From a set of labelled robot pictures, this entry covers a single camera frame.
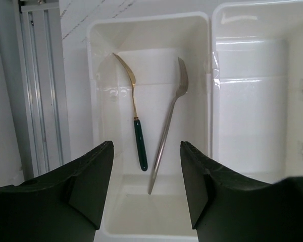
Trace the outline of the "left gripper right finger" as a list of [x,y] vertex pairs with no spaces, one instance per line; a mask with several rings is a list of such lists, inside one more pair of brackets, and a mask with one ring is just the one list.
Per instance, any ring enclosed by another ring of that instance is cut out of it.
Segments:
[[199,241],[303,241],[303,176],[252,179],[181,142],[191,225]]

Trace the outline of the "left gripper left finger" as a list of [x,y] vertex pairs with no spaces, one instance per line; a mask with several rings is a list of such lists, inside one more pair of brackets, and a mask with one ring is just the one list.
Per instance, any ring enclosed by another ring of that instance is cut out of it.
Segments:
[[0,187],[0,241],[93,241],[114,160],[105,141],[18,186]]

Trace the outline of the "silver fork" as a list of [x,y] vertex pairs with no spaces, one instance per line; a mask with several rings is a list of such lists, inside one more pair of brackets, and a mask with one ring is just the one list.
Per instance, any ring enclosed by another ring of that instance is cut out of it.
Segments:
[[167,113],[167,116],[165,119],[165,123],[163,126],[163,130],[161,133],[161,138],[160,138],[159,146],[157,149],[156,158],[155,158],[153,170],[150,175],[150,182],[149,182],[149,186],[148,186],[148,190],[147,190],[147,193],[149,195],[152,194],[152,191],[153,191],[153,188],[155,185],[155,181],[157,178],[157,174],[158,174],[158,171],[160,168],[160,164],[161,164],[162,156],[163,156],[163,153],[165,150],[165,144],[166,144],[166,140],[167,140],[170,124],[171,124],[171,119],[172,119],[172,115],[173,115],[174,108],[175,108],[175,103],[178,100],[178,98],[183,96],[188,90],[187,69],[186,69],[184,60],[180,57],[178,57],[178,64],[179,64],[179,70],[180,70],[180,82],[179,82],[179,86],[176,90],[175,96],[173,97],[173,99],[170,103],[168,113]]

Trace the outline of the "gold fork teal handle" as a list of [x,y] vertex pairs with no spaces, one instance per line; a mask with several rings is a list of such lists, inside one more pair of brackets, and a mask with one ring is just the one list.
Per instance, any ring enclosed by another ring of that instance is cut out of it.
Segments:
[[142,126],[141,126],[141,122],[140,122],[140,119],[139,119],[139,116],[137,113],[136,101],[135,101],[135,96],[134,96],[134,91],[135,91],[135,87],[136,87],[136,77],[135,77],[135,74],[133,73],[132,69],[126,64],[126,62],[118,54],[113,53],[113,55],[125,69],[128,77],[129,77],[130,83],[131,83],[132,103],[133,103],[133,111],[134,111],[133,123],[134,123],[137,154],[138,154],[138,159],[139,159],[139,164],[140,164],[141,170],[147,171],[148,170],[148,161],[147,161],[146,148],[145,148],[145,144],[144,144]]

